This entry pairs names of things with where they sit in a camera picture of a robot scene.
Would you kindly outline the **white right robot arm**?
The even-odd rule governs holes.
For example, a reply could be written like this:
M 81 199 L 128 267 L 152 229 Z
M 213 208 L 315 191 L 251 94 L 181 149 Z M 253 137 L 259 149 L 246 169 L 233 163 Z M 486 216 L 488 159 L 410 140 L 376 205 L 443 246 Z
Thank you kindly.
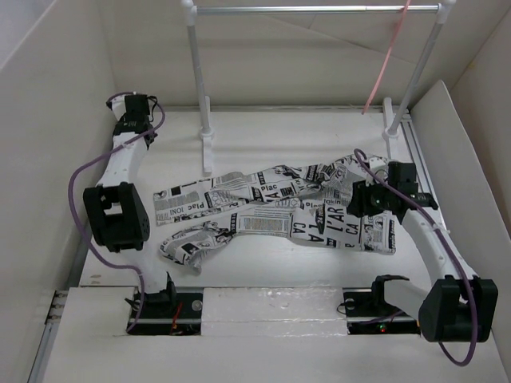
M 486 342 L 497 286 L 463 259 L 438 220 L 434 197 L 419 190 L 415 164 L 375 157 L 359 164 L 366 179 L 353 184 L 348 214 L 366 218 L 391 213 L 414 241 L 431 281 L 425 291 L 406 277 L 390 277 L 369 294 L 371 309 L 378 314 L 403 310 L 418 321 L 429 342 Z

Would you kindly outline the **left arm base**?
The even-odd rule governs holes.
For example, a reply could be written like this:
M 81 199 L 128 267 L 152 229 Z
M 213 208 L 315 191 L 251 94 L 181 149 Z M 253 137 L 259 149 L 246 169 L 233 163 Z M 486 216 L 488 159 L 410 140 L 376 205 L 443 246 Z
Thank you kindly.
M 197 336 L 201 334 L 202 292 L 178 292 L 171 296 L 146 294 L 136 320 L 140 294 L 125 299 L 129 304 L 127 333 L 133 336 Z

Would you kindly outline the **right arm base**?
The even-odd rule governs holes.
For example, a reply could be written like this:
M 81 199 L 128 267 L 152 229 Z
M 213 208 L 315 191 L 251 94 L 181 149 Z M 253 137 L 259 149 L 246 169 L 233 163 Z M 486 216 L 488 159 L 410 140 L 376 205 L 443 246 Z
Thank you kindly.
M 345 290 L 337 311 L 349 335 L 419 335 L 415 319 L 387 303 L 376 303 L 368 290 Z

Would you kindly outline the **newspaper print trousers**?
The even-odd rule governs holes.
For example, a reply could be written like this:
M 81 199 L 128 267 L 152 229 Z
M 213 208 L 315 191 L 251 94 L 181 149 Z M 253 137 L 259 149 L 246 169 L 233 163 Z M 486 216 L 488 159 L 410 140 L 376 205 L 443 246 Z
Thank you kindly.
M 348 212 L 354 184 L 367 173 L 355 155 L 329 164 L 285 164 L 252 174 L 197 180 L 153 195 L 156 224 L 188 221 L 160 243 L 161 255 L 195 273 L 209 253 L 237 235 L 270 235 L 320 247 L 393 255 L 395 219 L 388 211 Z

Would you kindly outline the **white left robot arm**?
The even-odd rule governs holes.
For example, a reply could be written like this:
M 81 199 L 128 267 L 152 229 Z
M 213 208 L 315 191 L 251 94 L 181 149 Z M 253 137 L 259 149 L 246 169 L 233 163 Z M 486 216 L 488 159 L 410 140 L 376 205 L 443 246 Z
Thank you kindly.
M 83 202 L 95 243 L 111 253 L 142 251 L 149 240 L 150 222 L 135 179 L 156 138 L 155 96 L 118 93 L 106 101 L 117 122 L 113 149 L 96 186 L 83 191 Z

